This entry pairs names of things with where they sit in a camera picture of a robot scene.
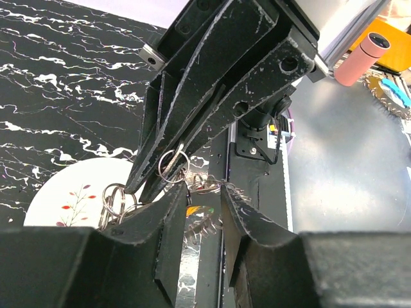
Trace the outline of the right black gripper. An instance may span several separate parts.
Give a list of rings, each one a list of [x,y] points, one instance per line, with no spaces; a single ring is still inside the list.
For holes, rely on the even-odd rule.
[[[319,38],[296,1],[188,1],[139,54],[155,76],[126,193],[152,202],[185,157],[230,124],[304,75],[325,77]]]

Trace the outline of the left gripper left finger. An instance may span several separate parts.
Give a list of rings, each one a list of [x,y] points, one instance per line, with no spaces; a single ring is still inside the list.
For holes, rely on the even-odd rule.
[[[97,250],[91,227],[1,232],[2,307],[173,307],[180,255]]]

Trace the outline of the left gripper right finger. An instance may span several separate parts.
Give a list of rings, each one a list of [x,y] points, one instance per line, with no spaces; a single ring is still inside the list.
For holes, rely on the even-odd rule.
[[[408,232],[295,234],[251,214],[242,249],[228,252],[224,235],[237,307],[410,306]]]

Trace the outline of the large metal keyring with keys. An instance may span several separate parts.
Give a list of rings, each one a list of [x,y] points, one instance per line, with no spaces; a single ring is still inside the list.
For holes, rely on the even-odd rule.
[[[229,182],[220,183],[223,232],[228,252],[237,252],[250,239],[253,208],[249,201]],[[93,239],[97,250],[124,250],[132,255],[155,259],[163,253],[178,259],[184,240],[185,212],[189,189],[182,182],[174,185],[159,201],[137,209],[126,219]]]

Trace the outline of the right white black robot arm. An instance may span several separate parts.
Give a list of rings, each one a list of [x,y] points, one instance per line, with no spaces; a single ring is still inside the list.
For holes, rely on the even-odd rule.
[[[241,121],[261,131],[315,68],[320,33],[296,1],[189,1],[152,52],[139,149],[125,185],[150,203],[184,160]]]

